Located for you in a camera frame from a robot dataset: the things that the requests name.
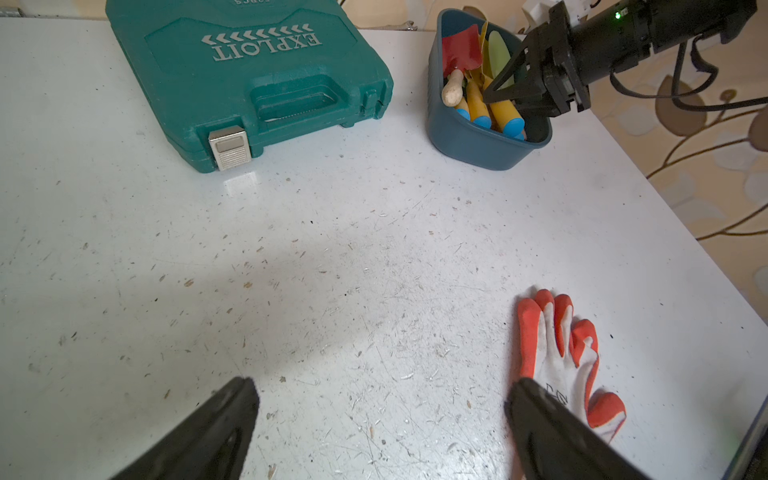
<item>white table surface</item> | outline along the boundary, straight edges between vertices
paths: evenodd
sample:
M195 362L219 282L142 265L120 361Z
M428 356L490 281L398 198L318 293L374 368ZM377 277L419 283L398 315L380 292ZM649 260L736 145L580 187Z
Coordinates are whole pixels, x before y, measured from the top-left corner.
M594 321L613 446L722 475L766 325L592 113L509 171L454 161L425 135L433 34L363 35L381 121L203 175L107 22L0 18L0 478L107 478L232 376L261 395L244 478L506 478L533 286Z

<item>blue plastic basket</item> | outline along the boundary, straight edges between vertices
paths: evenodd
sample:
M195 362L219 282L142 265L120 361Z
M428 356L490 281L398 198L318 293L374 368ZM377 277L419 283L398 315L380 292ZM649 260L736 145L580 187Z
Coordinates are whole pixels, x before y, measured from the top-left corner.
M429 54L427 91L427 135L443 154L489 170L508 170L531 151L544 147L552 138L552 125L547 117L524 117L526 141L506 137L497 131L479 127L462 117L454 108L442 103L442 38L463 31L472 25L482 29L485 22L461 10L448 8L437 18L437 35ZM512 50L520 40L498 25L488 24L488 33L498 31ZM515 72L523 78L525 70Z

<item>orange rubber-coated glove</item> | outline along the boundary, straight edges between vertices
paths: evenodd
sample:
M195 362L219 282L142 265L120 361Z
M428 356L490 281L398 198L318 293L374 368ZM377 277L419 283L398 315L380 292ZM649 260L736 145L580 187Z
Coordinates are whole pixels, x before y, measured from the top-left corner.
M534 300L520 302L520 376L546 388L609 442L624 424L627 410L615 393L591 398L600 364L598 335L589 320L573 324L573 310L568 295L552 298L549 290L539 290Z

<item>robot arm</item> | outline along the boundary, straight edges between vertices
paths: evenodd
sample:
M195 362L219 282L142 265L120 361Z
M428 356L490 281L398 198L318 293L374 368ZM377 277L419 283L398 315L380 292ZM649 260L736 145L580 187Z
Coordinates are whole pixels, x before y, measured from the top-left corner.
M594 18L571 26L566 4L559 2L549 9L549 21L528 33L509 63L485 90L483 100L486 103L514 100L521 113L557 117L570 111L574 100L579 111L588 109L591 106L588 85L609 75L620 93L657 98L627 90L614 74L648 58L651 48L658 53L679 45L672 95L668 98L673 98L675 105L683 109L722 110L723 105L696 108L680 100L704 90L717 75L717 68L698 54L695 42L720 34L720 41L728 43L756 11L756 0L622 0ZM710 79L694 92L678 94L686 42L691 38L694 38L691 52L694 66L709 72ZM513 75L521 80L501 89ZM762 103L768 103L768 98L737 102L725 108Z

